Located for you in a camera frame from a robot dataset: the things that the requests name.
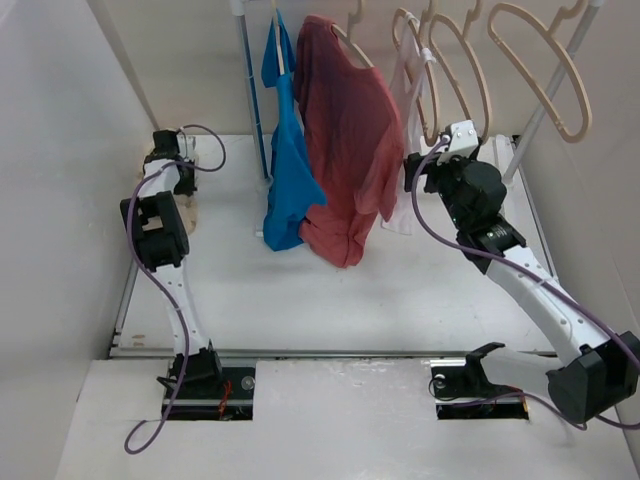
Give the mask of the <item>beige trousers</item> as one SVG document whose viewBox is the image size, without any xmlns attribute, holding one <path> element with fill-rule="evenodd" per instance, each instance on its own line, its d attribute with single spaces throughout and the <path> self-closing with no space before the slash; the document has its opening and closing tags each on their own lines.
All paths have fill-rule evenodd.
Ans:
<svg viewBox="0 0 640 480">
<path fill-rule="evenodd" d="M 199 154 L 196 152 L 196 137 L 187 135 L 184 131 L 175 129 L 156 130 L 152 134 L 153 146 L 147 152 L 140 169 L 136 174 L 136 181 L 139 182 L 144 177 L 144 165 L 148 157 L 155 155 L 157 152 L 163 153 L 167 151 L 169 154 L 178 154 L 183 161 L 191 164 L 199 164 Z M 180 181 L 173 191 L 174 200 L 176 202 L 180 218 L 183 222 L 185 231 L 191 235 L 197 225 L 198 207 L 195 200 L 195 192 L 197 191 L 196 172 L 186 167 L 179 167 Z"/>
</svg>

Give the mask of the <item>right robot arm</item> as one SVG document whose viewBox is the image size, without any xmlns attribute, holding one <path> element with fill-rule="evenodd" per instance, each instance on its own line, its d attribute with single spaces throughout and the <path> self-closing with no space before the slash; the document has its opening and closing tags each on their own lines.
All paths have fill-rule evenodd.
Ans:
<svg viewBox="0 0 640 480">
<path fill-rule="evenodd" d="M 632 397 L 639 378 L 639 339 L 615 333 L 573 300 L 501 214 L 507 195 L 499 170 L 474 156 L 410 154 L 403 162 L 404 189 L 442 201 L 455 241 L 440 243 L 462 252 L 481 274 L 500 286 L 545 335 L 555 358 L 522 354 L 490 342 L 468 353 L 460 367 L 437 367 L 436 399 L 461 409 L 496 404 L 506 398 L 534 399 L 579 430 L 603 421 L 604 412 Z"/>
</svg>

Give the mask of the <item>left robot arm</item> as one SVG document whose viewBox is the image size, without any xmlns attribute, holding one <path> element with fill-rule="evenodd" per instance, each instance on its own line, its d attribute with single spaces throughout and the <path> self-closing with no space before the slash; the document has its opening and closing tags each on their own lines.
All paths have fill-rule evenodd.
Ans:
<svg viewBox="0 0 640 480">
<path fill-rule="evenodd" d="M 162 293 L 174 342 L 174 361 L 159 382 L 187 398 L 210 397 L 224 377 L 213 342 L 204 333 L 186 277 L 188 234 L 175 195 L 195 192 L 195 145 L 176 130 L 152 134 L 153 148 L 143 162 L 142 180 L 120 201 L 127 242 L 139 270 Z"/>
</svg>

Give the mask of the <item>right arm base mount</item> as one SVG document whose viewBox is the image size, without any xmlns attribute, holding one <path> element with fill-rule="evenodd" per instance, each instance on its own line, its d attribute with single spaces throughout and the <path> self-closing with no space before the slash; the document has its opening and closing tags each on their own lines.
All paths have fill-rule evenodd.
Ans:
<svg viewBox="0 0 640 480">
<path fill-rule="evenodd" d="M 529 412 L 522 397 L 507 397 L 516 388 L 491 383 L 481 365 L 489 353 L 505 345 L 491 342 L 463 358 L 432 360 L 430 395 L 435 399 L 438 420 L 528 420 Z"/>
</svg>

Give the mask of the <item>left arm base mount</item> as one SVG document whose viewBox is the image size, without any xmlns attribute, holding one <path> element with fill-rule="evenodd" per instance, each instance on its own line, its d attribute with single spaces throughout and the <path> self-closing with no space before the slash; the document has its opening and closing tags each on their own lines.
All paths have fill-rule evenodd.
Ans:
<svg viewBox="0 0 640 480">
<path fill-rule="evenodd" d="M 170 421 L 250 421 L 253 419 L 256 369 L 223 368 L 224 379 L 185 382 L 169 409 Z"/>
</svg>

